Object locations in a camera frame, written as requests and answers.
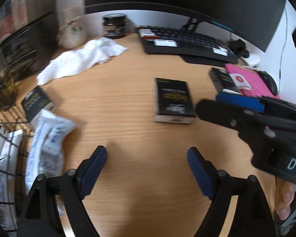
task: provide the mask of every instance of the black monitor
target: black monitor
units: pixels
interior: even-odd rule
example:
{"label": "black monitor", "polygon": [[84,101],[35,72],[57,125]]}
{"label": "black monitor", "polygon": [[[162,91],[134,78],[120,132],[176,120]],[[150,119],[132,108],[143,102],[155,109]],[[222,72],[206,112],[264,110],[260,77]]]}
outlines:
{"label": "black monitor", "polygon": [[87,14],[112,10],[164,11],[209,22],[262,51],[269,45],[286,0],[85,0]]}

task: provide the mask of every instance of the black cable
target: black cable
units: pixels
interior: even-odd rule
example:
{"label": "black cable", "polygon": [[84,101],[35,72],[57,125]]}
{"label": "black cable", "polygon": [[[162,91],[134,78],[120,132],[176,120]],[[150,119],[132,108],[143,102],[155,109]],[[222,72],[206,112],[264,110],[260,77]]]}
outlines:
{"label": "black cable", "polygon": [[0,204],[3,204],[3,205],[22,205],[22,203],[17,203],[17,202],[4,202],[4,201],[0,201]]}
{"label": "black cable", "polygon": [[284,50],[287,44],[287,37],[288,37],[288,17],[287,17],[287,11],[286,8],[284,7],[284,11],[285,11],[285,17],[286,17],[286,34],[285,34],[285,42],[282,48],[282,53],[281,53],[281,59],[280,59],[280,76],[279,76],[279,82],[278,82],[278,91],[280,92],[281,89],[281,71],[282,71],[282,61],[283,61],[283,54],[284,54]]}
{"label": "black cable", "polygon": [[25,177],[22,176],[22,175],[11,174],[11,173],[8,173],[8,172],[3,171],[3,170],[1,170],[1,169],[0,169],[0,173],[4,173],[4,174],[7,174],[7,175],[15,176],[15,177],[17,177],[17,178],[21,178],[21,179],[25,178]]}

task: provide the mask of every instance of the barcode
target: barcode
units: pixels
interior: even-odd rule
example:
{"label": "barcode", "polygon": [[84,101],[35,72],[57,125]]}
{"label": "barcode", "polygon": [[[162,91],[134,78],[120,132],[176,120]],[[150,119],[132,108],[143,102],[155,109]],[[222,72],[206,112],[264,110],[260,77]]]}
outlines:
{"label": "barcode", "polygon": [[0,208],[0,225],[4,230],[9,230],[5,211]]}

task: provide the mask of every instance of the white cloth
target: white cloth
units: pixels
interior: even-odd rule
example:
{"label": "white cloth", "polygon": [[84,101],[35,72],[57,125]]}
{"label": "white cloth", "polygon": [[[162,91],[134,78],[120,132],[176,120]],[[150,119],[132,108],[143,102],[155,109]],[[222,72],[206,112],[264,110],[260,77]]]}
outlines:
{"label": "white cloth", "polygon": [[41,86],[56,78],[78,75],[94,64],[107,62],[111,56],[118,56],[127,49],[109,38],[91,40],[82,49],[64,52],[52,60],[37,76],[37,84]]}

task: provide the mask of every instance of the hand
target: hand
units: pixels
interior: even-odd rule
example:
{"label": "hand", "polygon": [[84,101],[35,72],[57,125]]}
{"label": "hand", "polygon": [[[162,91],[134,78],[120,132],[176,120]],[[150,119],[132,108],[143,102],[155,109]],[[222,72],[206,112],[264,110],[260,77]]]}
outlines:
{"label": "hand", "polygon": [[281,220],[288,218],[295,192],[295,184],[276,178],[275,211]]}

